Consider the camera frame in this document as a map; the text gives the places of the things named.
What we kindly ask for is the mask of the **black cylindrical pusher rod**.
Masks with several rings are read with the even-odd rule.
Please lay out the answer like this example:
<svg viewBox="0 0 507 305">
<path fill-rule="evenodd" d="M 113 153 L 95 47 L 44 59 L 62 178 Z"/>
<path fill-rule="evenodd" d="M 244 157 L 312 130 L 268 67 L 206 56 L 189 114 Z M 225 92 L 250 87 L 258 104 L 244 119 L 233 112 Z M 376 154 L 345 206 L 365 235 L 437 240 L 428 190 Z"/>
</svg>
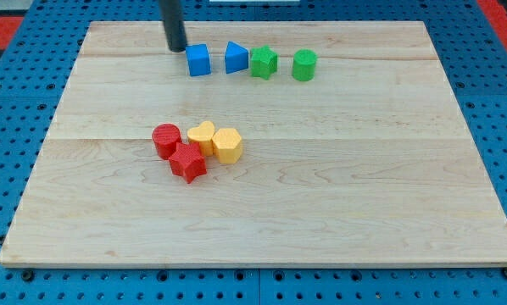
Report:
<svg viewBox="0 0 507 305">
<path fill-rule="evenodd" d="M 167 46 L 171 52 L 181 53 L 187 47 L 187 34 L 181 0 L 159 0 Z"/>
</svg>

